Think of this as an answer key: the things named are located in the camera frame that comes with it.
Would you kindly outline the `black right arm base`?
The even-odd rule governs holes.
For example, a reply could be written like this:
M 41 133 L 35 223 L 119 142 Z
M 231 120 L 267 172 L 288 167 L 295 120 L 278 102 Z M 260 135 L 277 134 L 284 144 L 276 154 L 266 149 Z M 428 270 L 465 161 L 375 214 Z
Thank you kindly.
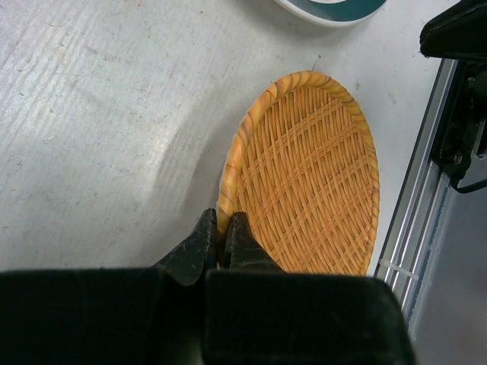
M 419 44 L 426 57 L 458 61 L 431 158 L 460 194 L 484 189 L 485 179 L 466 186 L 460 181 L 486 121 L 486 2 L 460 1 L 448 8 L 423 27 Z

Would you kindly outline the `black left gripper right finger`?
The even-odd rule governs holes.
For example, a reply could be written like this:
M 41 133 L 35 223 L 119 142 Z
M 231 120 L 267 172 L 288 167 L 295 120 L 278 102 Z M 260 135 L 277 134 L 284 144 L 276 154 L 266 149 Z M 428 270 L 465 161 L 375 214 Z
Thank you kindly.
M 237 212 L 231 218 L 224 243 L 223 267 L 238 271 L 284 271 L 257 242 L 244 212 Z

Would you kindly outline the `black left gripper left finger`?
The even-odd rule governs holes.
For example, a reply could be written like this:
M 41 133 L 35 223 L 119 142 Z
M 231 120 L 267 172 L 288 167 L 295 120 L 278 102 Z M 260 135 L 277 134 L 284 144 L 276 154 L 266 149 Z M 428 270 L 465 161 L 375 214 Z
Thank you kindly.
M 218 267 L 216 211 L 203 211 L 190 235 L 154 267 L 180 286 L 193 286 L 209 269 Z

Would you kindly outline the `woven bamboo round plate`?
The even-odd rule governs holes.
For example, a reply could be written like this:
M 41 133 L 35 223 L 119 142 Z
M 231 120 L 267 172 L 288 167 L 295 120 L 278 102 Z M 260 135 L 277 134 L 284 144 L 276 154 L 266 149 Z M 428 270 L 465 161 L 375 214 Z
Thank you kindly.
M 377 236 L 380 179 L 354 97 L 316 71 L 286 75 L 248 109 L 219 184 L 218 235 L 247 215 L 288 272 L 365 275 Z

